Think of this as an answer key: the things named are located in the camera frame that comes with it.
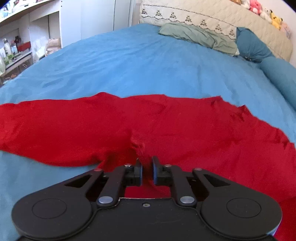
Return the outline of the cream quilted headboard cover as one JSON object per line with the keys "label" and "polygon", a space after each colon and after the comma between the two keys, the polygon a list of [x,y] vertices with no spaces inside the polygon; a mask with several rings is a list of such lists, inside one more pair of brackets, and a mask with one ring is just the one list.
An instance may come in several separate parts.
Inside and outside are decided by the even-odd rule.
{"label": "cream quilted headboard cover", "polygon": [[295,44],[267,20],[232,1],[142,1],[139,22],[195,25],[236,39],[236,28],[250,29],[278,58],[290,61]]}

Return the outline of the white wardrobe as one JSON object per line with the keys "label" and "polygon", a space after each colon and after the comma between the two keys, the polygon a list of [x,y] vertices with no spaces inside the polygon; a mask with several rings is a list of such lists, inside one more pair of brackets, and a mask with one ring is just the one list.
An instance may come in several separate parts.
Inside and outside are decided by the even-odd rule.
{"label": "white wardrobe", "polygon": [[132,25],[136,1],[60,1],[61,47]]}

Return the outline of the white shelf unit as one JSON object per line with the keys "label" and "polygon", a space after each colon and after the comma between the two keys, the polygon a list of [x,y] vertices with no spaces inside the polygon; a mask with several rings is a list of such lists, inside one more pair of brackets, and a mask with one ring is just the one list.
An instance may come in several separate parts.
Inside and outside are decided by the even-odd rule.
{"label": "white shelf unit", "polygon": [[[28,67],[61,49],[60,1],[8,1],[1,8],[1,86]],[[3,39],[11,46],[6,56]],[[31,43],[23,52],[18,44]]]}

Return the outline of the pink plush toy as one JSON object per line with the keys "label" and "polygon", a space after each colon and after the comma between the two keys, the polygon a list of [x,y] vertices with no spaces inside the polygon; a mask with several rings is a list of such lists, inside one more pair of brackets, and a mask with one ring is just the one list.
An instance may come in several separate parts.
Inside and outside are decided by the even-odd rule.
{"label": "pink plush toy", "polygon": [[250,0],[249,10],[257,15],[260,15],[262,13],[262,6],[257,0]]}

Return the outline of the teal rolled duvet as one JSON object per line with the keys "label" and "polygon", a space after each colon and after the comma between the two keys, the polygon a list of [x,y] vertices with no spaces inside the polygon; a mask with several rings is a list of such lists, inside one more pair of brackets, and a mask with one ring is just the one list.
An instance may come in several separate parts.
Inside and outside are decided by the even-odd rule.
{"label": "teal rolled duvet", "polygon": [[295,109],[295,68],[287,61],[275,57],[264,58],[259,66],[285,100]]}

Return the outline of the white bottle on shelf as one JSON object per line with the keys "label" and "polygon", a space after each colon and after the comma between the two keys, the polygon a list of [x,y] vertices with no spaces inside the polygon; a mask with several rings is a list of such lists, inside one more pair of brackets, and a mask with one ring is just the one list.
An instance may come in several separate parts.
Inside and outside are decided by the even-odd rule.
{"label": "white bottle on shelf", "polygon": [[3,42],[4,42],[4,50],[5,50],[6,56],[12,55],[11,46],[8,40],[4,38]]}

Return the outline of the red box on shelf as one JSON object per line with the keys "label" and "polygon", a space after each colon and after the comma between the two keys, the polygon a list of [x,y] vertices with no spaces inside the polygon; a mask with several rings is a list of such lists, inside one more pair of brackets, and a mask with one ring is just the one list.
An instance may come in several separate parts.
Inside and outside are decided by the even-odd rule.
{"label": "red box on shelf", "polygon": [[18,44],[17,45],[17,49],[19,52],[23,52],[26,49],[30,49],[31,48],[31,43],[30,42],[25,42],[23,44]]}

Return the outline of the teal pillow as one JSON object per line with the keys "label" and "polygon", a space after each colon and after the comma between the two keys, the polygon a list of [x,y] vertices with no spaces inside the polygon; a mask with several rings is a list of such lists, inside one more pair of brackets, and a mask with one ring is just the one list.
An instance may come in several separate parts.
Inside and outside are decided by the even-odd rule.
{"label": "teal pillow", "polygon": [[264,58],[274,57],[267,45],[248,28],[236,28],[236,45],[240,56],[251,62],[261,62]]}

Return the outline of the red knit sweater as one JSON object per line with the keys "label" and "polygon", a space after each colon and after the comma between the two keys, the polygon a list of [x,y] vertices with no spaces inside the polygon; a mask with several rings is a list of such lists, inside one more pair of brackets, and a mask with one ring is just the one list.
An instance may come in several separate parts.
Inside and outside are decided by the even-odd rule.
{"label": "red knit sweater", "polygon": [[78,174],[140,159],[195,167],[274,198],[278,240],[295,240],[295,146],[246,106],[203,99],[108,93],[1,105],[1,240],[18,238],[11,209],[23,195]]}

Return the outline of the green pillow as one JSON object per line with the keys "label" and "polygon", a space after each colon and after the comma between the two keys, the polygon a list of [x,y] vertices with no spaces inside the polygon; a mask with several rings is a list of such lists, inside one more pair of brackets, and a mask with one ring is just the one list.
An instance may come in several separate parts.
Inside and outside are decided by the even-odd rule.
{"label": "green pillow", "polygon": [[198,26],[170,22],[160,27],[159,34],[199,44],[232,57],[240,54],[235,41]]}

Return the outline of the yellow plush toy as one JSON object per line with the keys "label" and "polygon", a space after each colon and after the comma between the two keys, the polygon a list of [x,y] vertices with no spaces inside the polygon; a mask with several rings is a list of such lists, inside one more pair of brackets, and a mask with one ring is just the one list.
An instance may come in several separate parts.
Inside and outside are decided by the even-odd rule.
{"label": "yellow plush toy", "polygon": [[277,28],[278,30],[281,29],[282,24],[282,18],[275,15],[273,11],[270,11],[270,17],[271,17],[271,24]]}

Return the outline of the blue bed sheet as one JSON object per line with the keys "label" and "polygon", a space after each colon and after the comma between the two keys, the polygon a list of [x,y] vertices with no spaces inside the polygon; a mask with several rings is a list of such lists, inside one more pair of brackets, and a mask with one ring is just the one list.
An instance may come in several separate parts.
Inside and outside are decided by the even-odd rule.
{"label": "blue bed sheet", "polygon": [[258,64],[162,36],[148,24],[97,35],[51,54],[6,83],[1,103],[77,99],[99,92],[220,96],[245,105],[295,142],[295,109]]}

